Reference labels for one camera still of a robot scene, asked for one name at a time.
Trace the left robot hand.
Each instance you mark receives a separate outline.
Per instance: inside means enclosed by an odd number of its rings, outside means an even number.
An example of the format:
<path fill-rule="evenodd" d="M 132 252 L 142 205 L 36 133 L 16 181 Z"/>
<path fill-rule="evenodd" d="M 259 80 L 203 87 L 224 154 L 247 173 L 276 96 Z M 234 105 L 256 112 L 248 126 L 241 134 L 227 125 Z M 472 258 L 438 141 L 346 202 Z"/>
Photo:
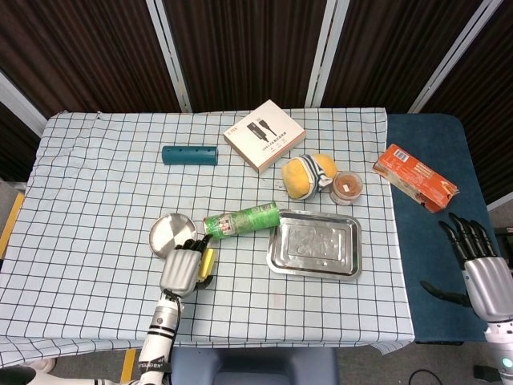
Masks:
<path fill-rule="evenodd" d="M 212 280 L 214 249 L 211 234 L 201 240 L 188 239 L 166 257 L 160 289 L 167 298 L 186 298 L 195 290 L 206 288 Z"/>

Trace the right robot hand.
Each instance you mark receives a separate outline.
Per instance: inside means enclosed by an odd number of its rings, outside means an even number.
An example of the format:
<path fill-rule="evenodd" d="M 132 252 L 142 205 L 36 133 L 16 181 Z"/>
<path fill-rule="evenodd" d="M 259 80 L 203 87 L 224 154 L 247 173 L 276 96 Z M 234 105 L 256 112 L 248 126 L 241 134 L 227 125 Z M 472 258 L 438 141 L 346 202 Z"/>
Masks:
<path fill-rule="evenodd" d="M 454 213 L 449 217 L 454 226 L 445 221 L 438 224 L 454 250 L 466 292 L 444 291 L 427 281 L 421 281 L 420 285 L 435 298 L 472 308 L 487 323 L 510 322 L 512 273 L 506 260 L 496 253 L 491 237 L 480 223 Z"/>

